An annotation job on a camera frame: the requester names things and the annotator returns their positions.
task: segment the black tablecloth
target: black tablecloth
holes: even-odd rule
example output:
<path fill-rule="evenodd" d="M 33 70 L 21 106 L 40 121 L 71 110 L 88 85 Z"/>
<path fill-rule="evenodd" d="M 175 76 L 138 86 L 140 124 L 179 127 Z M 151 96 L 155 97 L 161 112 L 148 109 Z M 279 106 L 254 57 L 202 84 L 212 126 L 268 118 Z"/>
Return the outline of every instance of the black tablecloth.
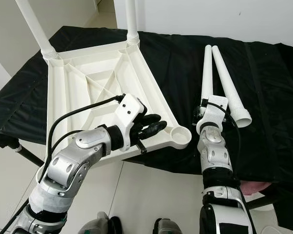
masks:
<path fill-rule="evenodd" d="M 128 161 L 175 173 L 200 174 L 193 110 L 201 95 L 204 48 L 218 45 L 252 124 L 224 138 L 240 179 L 293 188 L 293 47 L 207 36 L 139 32 L 140 49 L 178 123 L 192 131 L 186 149 L 163 148 Z M 51 39 L 58 52 L 126 40 L 126 31 L 62 27 Z M 223 96 L 213 64 L 214 94 Z M 47 65 L 35 54 L 0 91 L 0 135 L 39 144 L 46 141 Z"/>

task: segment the black cable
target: black cable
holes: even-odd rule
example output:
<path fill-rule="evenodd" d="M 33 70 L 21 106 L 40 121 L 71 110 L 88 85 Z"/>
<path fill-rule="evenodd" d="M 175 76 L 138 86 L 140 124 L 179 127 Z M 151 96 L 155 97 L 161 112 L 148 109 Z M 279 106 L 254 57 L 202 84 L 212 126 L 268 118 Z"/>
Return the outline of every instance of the black cable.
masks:
<path fill-rule="evenodd" d="M 111 101 L 122 101 L 124 98 L 124 95 L 120 95 L 120 96 L 115 96 L 115 97 L 111 97 L 107 100 L 104 100 L 104 101 L 100 101 L 100 102 L 97 102 L 97 103 L 94 103 L 94 104 L 91 104 L 91 105 L 88 105 L 88 106 L 85 106 L 85 107 L 82 107 L 80 109 L 77 109 L 75 111 L 71 111 L 63 116 L 61 116 L 60 118 L 58 118 L 51 126 L 50 128 L 50 131 L 49 131 L 49 136 L 48 136 L 48 142 L 47 142 L 47 159 L 44 163 L 44 167 L 43 167 L 43 170 L 42 170 L 42 174 L 40 176 L 40 179 L 38 181 L 38 183 L 41 182 L 42 180 L 42 177 L 43 175 L 45 174 L 48 166 L 49 166 L 49 163 L 51 162 L 51 159 L 52 159 L 52 136 L 53 136 L 53 133 L 54 133 L 54 130 L 56 128 L 56 126 L 59 124 L 59 122 L 61 122 L 63 119 L 69 117 L 69 116 L 72 116 L 72 115 L 75 115 L 79 112 L 82 112 L 82 111 L 85 111 L 85 110 L 88 110 L 88 109 L 91 109 L 91 108 L 94 108 L 94 107 L 97 107 L 97 106 L 101 106 L 101 105 L 104 105 L 104 104 L 107 104 Z M 27 206 L 28 204 L 28 199 L 22 204 L 22 206 L 18 209 L 18 211 L 13 215 L 13 217 L 10 219 L 10 221 L 4 226 L 4 228 L 1 230 L 0 234 L 4 234 L 5 231 L 11 226 L 11 224 L 14 222 L 14 220 L 17 218 L 17 216 L 22 212 L 22 210 Z"/>
<path fill-rule="evenodd" d="M 236 122 L 234 121 L 234 119 L 232 118 L 232 116 L 230 115 L 230 113 L 228 111 L 226 111 L 224 108 L 222 108 L 221 106 L 219 106 L 219 105 L 217 105 L 215 103 L 211 103 L 211 102 L 208 102 L 207 104 L 208 105 L 215 106 L 219 110 L 221 110 L 222 112 L 224 112 L 225 115 L 231 120 L 231 122 L 233 123 L 233 125 L 234 125 L 234 127 L 236 129 L 236 132 L 238 134 L 238 153 L 237 153 L 237 157 L 236 157 L 235 167 L 234 168 L 237 168 L 238 161 L 239 161 L 239 158 L 240 158 L 240 153 L 241 153 L 241 135 L 240 135 L 240 130 L 238 128 L 238 125 L 236 125 Z M 236 174 L 236 170 L 233 170 L 233 173 L 234 173 L 235 177 L 238 179 L 237 174 Z"/>
<path fill-rule="evenodd" d="M 69 133 L 66 133 L 64 136 L 62 136 L 60 139 L 58 139 L 57 142 L 55 142 L 55 144 L 52 146 L 52 149 L 51 149 L 51 153 L 53 153 L 53 151 L 55 150 L 55 148 L 60 144 L 60 142 L 62 140 L 64 140 L 66 137 L 68 137 L 69 135 L 72 135 L 74 133 L 79 133 L 81 132 L 82 130 L 74 130 L 74 131 L 71 131 Z"/>

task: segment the pink cloth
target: pink cloth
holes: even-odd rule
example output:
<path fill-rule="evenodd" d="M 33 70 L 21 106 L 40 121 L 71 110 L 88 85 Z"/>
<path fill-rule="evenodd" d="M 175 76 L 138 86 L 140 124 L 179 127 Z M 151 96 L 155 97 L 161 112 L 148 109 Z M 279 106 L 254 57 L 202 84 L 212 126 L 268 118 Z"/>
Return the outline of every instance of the pink cloth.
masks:
<path fill-rule="evenodd" d="M 250 196 L 256 192 L 264 190 L 270 185 L 271 183 L 269 182 L 241 181 L 240 188 L 243 195 Z"/>

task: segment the robotic hand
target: robotic hand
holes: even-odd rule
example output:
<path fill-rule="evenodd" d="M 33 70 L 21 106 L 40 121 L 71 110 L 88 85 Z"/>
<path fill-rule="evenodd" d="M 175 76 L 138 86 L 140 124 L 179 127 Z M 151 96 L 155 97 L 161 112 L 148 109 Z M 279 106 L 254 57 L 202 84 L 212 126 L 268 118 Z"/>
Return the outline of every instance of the robotic hand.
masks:
<path fill-rule="evenodd" d="M 77 133 L 66 148 L 53 156 L 11 233 L 60 233 L 89 168 L 117 149 L 126 151 L 137 145 L 145 153 L 140 140 L 166 127 L 165 121 L 159 121 L 159 115 L 145 116 L 146 112 L 147 108 L 136 97 L 127 94 L 115 111 L 115 125 Z"/>

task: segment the white tile floor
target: white tile floor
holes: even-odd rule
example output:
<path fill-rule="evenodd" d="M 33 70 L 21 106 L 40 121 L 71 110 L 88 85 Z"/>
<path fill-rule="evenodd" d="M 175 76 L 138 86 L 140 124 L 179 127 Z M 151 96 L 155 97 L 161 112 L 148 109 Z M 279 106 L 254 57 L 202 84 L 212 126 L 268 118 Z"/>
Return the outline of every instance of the white tile floor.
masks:
<path fill-rule="evenodd" d="M 117 28 L 113 0 L 102 0 L 92 27 Z M 44 158 L 45 146 L 22 141 L 31 152 Z M 0 148 L 0 229 L 25 201 L 35 186 L 37 167 L 9 148 Z M 150 234 L 154 221 L 168 217 L 185 234 L 199 233 L 202 206 L 202 177 L 173 174 L 129 162 L 116 162 L 90 170 L 68 213 L 62 231 L 76 234 L 98 211 L 117 215 L 125 234 Z M 282 234 L 291 231 L 277 226 L 274 211 L 251 211 L 258 234 L 266 226 Z M 266 229 L 263 234 L 277 234 Z"/>

